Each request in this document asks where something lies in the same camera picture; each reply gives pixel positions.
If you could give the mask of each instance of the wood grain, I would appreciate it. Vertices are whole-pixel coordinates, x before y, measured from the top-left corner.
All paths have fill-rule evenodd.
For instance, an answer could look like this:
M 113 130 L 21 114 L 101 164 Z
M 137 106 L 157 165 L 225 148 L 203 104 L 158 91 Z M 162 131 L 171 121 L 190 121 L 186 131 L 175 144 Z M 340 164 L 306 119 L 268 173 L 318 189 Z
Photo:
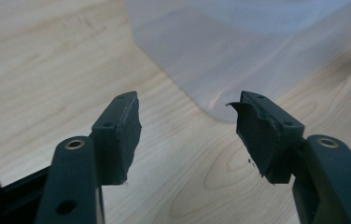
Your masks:
M 0 0 L 1 183 L 49 165 L 132 90 L 143 131 L 128 182 L 104 187 L 107 223 L 298 223 L 291 184 L 262 179 L 235 125 L 206 116 L 134 44 L 121 0 Z M 277 102 L 306 136 L 351 147 L 351 49 Z

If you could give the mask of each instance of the metal screw hole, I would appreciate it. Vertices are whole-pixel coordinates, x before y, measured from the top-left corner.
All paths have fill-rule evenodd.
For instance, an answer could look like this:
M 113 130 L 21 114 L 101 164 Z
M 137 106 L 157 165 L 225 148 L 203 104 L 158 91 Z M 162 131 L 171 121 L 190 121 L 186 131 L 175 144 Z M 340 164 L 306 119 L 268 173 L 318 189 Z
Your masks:
M 77 148 L 83 147 L 83 145 L 85 145 L 84 141 L 82 141 L 80 139 L 76 139 L 76 140 L 69 141 L 65 145 L 65 148 L 66 149 L 77 149 Z
M 339 144 L 329 138 L 318 138 L 317 142 L 323 147 L 333 147 L 336 148 Z

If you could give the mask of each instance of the table surface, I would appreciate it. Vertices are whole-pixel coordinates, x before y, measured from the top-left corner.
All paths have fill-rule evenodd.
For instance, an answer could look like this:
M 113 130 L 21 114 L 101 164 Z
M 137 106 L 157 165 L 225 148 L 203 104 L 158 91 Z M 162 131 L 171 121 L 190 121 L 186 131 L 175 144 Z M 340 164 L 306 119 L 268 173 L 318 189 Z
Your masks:
M 261 178 L 235 124 L 206 116 L 135 45 L 121 0 L 0 0 L 2 185 L 50 165 L 133 90 L 143 131 L 129 180 L 104 187 L 107 223 L 298 223 L 291 184 Z M 305 136 L 351 147 L 351 49 L 276 102 Z

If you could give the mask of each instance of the wooden table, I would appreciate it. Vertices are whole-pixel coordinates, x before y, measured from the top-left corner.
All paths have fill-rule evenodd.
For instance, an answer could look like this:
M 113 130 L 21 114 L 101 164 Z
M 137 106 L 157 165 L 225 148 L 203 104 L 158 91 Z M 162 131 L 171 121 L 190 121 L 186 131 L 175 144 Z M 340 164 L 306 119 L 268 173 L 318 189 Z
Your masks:
M 2 185 L 50 165 L 132 90 L 143 131 L 127 183 L 104 187 L 107 223 L 298 223 L 291 184 L 261 178 L 235 124 L 206 116 L 134 44 L 122 0 L 0 0 Z M 276 102 L 305 136 L 351 147 L 351 49 Z

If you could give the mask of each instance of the transparent plastic sheet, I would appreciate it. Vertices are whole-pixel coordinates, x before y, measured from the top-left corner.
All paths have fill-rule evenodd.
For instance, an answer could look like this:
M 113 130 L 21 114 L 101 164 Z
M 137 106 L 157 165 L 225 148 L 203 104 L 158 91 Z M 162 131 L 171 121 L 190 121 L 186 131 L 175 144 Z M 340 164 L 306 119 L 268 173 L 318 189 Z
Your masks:
M 351 46 L 351 0 L 125 0 L 137 45 L 208 115 L 276 99 Z

